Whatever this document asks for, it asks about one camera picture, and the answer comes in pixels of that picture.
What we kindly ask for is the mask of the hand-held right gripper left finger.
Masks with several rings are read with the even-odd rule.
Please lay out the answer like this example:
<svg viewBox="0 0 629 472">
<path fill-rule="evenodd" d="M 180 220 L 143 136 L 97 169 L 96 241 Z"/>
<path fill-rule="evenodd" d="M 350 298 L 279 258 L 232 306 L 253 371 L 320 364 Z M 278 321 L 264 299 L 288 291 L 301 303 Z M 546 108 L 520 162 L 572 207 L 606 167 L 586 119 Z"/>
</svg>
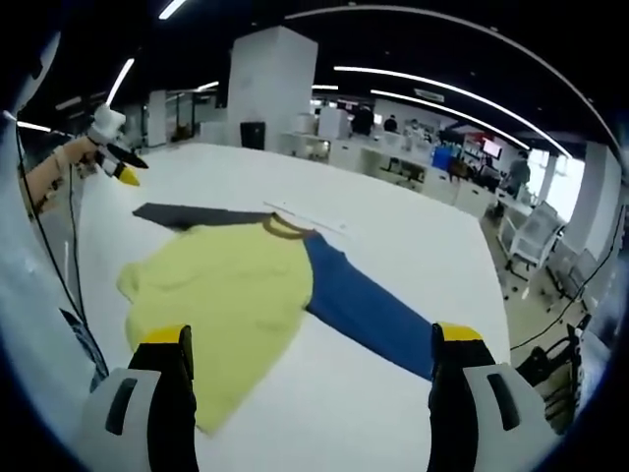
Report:
<svg viewBox="0 0 629 472">
<path fill-rule="evenodd" d="M 192 330 L 152 331 L 90 394 L 74 450 L 87 471 L 197 471 Z"/>
</svg>

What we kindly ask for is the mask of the person's left hand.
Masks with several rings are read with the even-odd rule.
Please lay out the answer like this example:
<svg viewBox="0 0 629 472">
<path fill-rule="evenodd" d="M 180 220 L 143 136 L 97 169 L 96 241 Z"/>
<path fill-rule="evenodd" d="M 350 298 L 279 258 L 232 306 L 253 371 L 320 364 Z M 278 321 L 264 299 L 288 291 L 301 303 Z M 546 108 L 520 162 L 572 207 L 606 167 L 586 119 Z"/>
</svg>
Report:
<svg viewBox="0 0 629 472">
<path fill-rule="evenodd" d="M 72 164 L 77 164 L 82 160 L 93 162 L 98 151 L 98 144 L 95 144 L 89 137 L 83 136 L 66 143 L 65 150 L 68 161 Z"/>
</svg>

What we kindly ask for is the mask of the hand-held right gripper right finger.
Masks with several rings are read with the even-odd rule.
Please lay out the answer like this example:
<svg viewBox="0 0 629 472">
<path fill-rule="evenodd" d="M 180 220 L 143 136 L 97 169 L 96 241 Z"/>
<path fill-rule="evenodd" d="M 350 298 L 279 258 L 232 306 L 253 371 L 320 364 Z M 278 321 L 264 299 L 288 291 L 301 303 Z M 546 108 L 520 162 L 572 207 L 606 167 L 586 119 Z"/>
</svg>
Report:
<svg viewBox="0 0 629 472">
<path fill-rule="evenodd" d="M 434 324 L 429 471 L 533 471 L 558 443 L 542 397 L 474 329 Z"/>
</svg>

